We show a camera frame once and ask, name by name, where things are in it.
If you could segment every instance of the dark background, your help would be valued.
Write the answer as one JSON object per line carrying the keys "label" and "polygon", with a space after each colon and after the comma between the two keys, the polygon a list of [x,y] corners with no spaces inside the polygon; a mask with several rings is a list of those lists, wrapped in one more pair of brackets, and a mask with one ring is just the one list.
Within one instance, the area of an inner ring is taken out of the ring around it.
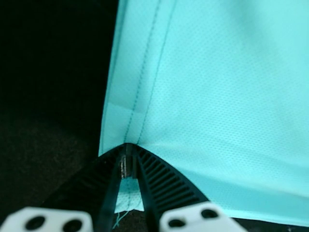
{"label": "dark background", "polygon": [[[117,1],[0,1],[0,223],[98,155]],[[240,220],[252,232],[308,228]],[[115,231],[146,231],[130,212]]]}

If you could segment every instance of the black surface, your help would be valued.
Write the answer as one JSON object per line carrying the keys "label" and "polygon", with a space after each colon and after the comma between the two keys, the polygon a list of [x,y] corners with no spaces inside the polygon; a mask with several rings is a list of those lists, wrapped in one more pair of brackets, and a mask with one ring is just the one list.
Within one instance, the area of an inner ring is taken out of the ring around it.
{"label": "black surface", "polygon": [[[145,210],[148,231],[159,231],[160,218],[165,211],[208,201],[207,197],[178,170],[157,155],[131,146],[137,163],[137,179]],[[175,221],[173,226],[180,225]]]}
{"label": "black surface", "polygon": [[[117,1],[0,1],[0,222],[98,154]],[[243,220],[252,232],[308,228]],[[129,213],[115,231],[146,231]]]}

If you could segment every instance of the turquoise fabric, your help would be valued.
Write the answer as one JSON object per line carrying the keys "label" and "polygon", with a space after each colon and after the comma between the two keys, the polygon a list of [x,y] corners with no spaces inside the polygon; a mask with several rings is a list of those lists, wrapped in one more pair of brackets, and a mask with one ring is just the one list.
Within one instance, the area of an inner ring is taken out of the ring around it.
{"label": "turquoise fabric", "polygon": [[309,226],[309,1],[121,0],[99,154],[124,142],[231,217]]}

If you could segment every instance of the stitching line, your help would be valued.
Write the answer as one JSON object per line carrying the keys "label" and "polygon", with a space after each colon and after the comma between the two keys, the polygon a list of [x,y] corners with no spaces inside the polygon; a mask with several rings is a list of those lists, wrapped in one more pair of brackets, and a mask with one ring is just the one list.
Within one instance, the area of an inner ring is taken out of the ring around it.
{"label": "stitching line", "polygon": [[162,43],[162,47],[161,47],[161,51],[160,51],[160,57],[159,57],[158,65],[156,67],[156,71],[155,71],[154,84],[153,84],[152,89],[151,89],[150,99],[149,99],[149,102],[148,102],[148,105],[147,105],[145,117],[144,117],[144,120],[143,120],[143,124],[142,124],[142,127],[141,127],[141,131],[140,131],[140,135],[139,135],[139,139],[137,141],[137,144],[140,143],[140,139],[141,139],[142,133],[144,131],[145,122],[146,122],[146,118],[147,118],[148,111],[149,111],[149,106],[150,106],[151,100],[153,98],[155,83],[156,83],[156,80],[157,80],[157,77],[158,77],[158,73],[159,73],[159,68],[160,68],[161,59],[162,59],[162,56],[163,56],[164,47],[165,47],[165,44],[166,44],[166,41],[167,41],[167,37],[168,37],[168,33],[169,33],[169,27],[171,25],[172,16],[173,16],[173,13],[174,13],[175,8],[176,8],[176,2],[177,2],[177,0],[174,1],[172,10],[171,10],[170,15],[169,15],[169,21],[168,21],[168,25],[167,25],[167,30],[166,30],[165,35],[164,35],[164,39],[163,39],[163,43]]}
{"label": "stitching line", "polygon": [[150,33],[149,33],[149,36],[148,36],[148,40],[147,40],[147,44],[146,44],[146,49],[145,49],[145,53],[144,53],[144,57],[143,57],[143,63],[142,63],[142,66],[141,66],[141,71],[140,71],[139,82],[138,82],[138,85],[137,85],[137,91],[136,91],[136,95],[135,95],[135,100],[134,100],[131,116],[130,116],[130,119],[129,119],[128,127],[126,129],[124,143],[126,142],[126,138],[127,138],[128,133],[129,133],[129,128],[131,126],[133,114],[134,114],[134,111],[135,111],[135,108],[136,108],[136,104],[137,104],[137,100],[138,100],[138,96],[139,96],[139,93],[140,93],[140,86],[141,86],[141,81],[142,81],[142,78],[143,78],[144,72],[145,72],[145,66],[146,66],[146,60],[147,60],[147,56],[148,56],[149,44],[150,44],[151,38],[153,36],[153,31],[155,29],[155,23],[156,23],[156,20],[157,20],[157,15],[158,15],[160,4],[161,4],[161,0],[159,0],[158,3],[157,3],[156,9],[155,9],[155,13],[154,13],[154,18],[153,18],[151,29],[150,29]]}

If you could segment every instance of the screw hole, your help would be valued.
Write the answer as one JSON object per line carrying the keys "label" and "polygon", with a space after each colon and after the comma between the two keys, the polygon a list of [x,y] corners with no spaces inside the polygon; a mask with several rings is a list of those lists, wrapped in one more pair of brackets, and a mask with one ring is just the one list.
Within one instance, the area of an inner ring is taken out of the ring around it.
{"label": "screw hole", "polygon": [[45,222],[45,217],[43,216],[33,217],[26,223],[25,227],[28,231],[33,231],[41,227],[44,222]]}
{"label": "screw hole", "polygon": [[218,214],[211,209],[204,209],[201,214],[202,214],[203,218],[216,218],[216,217],[218,217]]}
{"label": "screw hole", "polygon": [[169,221],[170,227],[182,227],[184,225],[185,225],[185,222],[181,221],[179,219],[173,219],[173,220]]}
{"label": "screw hole", "polygon": [[82,227],[82,222],[78,219],[74,219],[64,224],[63,231],[64,232],[77,232],[81,229],[81,227]]}

